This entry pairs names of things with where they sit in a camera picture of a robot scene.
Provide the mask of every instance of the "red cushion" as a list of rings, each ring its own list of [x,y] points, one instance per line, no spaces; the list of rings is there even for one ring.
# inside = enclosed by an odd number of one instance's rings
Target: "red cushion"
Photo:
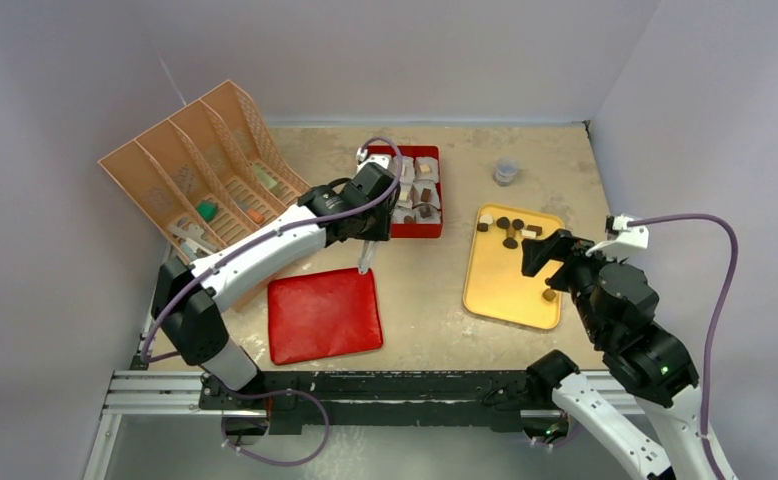
[[[383,346],[371,270],[334,270],[268,284],[268,342],[276,365]]]

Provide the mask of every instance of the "floor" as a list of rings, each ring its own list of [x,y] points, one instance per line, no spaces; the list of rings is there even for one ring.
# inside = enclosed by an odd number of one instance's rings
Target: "floor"
[[[272,135],[287,162],[310,184],[354,172],[354,152],[374,135],[399,144],[440,149],[445,226],[435,240],[393,239],[372,264],[384,346],[377,351],[295,365],[274,366],[268,354],[264,293],[240,312],[224,314],[233,337],[266,370],[445,370],[524,369],[551,349],[560,349],[584,369],[603,368],[577,311],[564,300],[551,330],[520,327],[467,312],[463,284],[476,225],[485,203],[549,213],[575,234],[604,239],[607,202],[582,124],[562,127],[330,127],[277,128]],[[492,180],[500,157],[522,166],[509,187]],[[281,276],[356,266],[361,244],[333,245],[293,265]],[[164,335],[155,353],[170,351]],[[152,370],[189,370],[179,358]]]

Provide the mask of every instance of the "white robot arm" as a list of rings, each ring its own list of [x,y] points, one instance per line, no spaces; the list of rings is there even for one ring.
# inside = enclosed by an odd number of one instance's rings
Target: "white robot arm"
[[[698,428],[701,387],[689,352],[654,322],[659,297],[645,274],[620,262],[648,246],[647,227],[629,227],[632,220],[609,217],[608,240],[598,244],[567,230],[544,240],[524,240],[522,273],[534,276],[549,260],[563,262],[546,283],[570,293],[610,374],[636,397],[663,446],[593,390],[562,352],[535,362],[528,369],[535,379],[530,383],[538,396],[552,400],[596,437],[631,478],[717,478]],[[712,428],[708,432],[722,477],[736,478]]]

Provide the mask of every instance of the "plastic dish rack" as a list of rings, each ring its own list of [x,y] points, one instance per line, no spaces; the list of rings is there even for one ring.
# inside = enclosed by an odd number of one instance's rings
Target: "plastic dish rack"
[[[186,263],[175,229],[200,227],[205,244],[220,250],[309,189],[283,160],[254,101],[229,80],[98,163]],[[209,222],[197,212],[202,201],[218,205]],[[262,224],[247,209],[262,215]]]

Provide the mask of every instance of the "clear container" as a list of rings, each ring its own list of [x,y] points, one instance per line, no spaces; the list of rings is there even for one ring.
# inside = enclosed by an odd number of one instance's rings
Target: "clear container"
[[[495,183],[502,187],[506,187],[513,183],[517,173],[519,173],[519,163],[516,159],[512,157],[502,157],[495,163],[495,172],[492,177],[495,179]]]

